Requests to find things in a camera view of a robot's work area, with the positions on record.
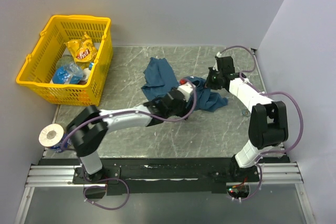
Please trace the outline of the blue t-shirt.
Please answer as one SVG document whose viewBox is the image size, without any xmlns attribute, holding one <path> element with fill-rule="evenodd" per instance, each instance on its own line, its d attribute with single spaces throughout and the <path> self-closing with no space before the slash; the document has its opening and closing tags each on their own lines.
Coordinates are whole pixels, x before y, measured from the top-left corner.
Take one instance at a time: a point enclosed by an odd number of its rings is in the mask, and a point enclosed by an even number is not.
<svg viewBox="0 0 336 224">
<path fill-rule="evenodd" d="M 145 84 L 141 89 L 149 101 L 163 97 L 172 88 L 179 86 L 175 73 L 165 58 L 150 58 L 149 64 L 143 73 Z M 187 76 L 186 79 L 190 80 L 193 85 L 196 86 L 196 111 L 215 112 L 217 109 L 228 105 L 228 99 L 226 97 L 221 97 L 219 93 L 213 92 L 205 87 L 205 79 L 191 76 Z"/>
</svg>

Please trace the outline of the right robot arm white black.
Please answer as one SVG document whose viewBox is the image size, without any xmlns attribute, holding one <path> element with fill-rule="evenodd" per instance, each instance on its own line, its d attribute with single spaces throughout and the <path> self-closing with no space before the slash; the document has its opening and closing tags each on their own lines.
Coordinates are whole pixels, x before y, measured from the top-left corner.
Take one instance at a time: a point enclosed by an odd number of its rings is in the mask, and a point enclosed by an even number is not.
<svg viewBox="0 0 336 224">
<path fill-rule="evenodd" d="M 230 177 L 239 182 L 264 152 L 288 139 L 287 108 L 284 102 L 276 102 L 252 88 L 248 78 L 235 71 L 231 56 L 217 54 L 215 59 L 215 65 L 209 68 L 206 86 L 213 90 L 225 89 L 250 112 L 248 141 L 233 156 L 229 169 Z"/>
</svg>

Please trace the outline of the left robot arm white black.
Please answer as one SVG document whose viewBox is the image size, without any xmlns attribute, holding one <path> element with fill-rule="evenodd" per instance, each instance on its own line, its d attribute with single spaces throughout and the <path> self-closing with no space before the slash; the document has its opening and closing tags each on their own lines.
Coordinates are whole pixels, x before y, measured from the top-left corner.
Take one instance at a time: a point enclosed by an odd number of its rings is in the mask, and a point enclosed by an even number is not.
<svg viewBox="0 0 336 224">
<path fill-rule="evenodd" d="M 190 104 L 194 94 L 193 85 L 186 83 L 172 88 L 163 97 L 130 109 L 99 110 L 94 105 L 86 107 L 66 127 L 67 136 L 82 164 L 84 179 L 98 183 L 104 178 L 97 149 L 106 134 L 131 127 L 173 122 L 173 116 L 187 119 L 195 107 L 195 104 Z"/>
</svg>

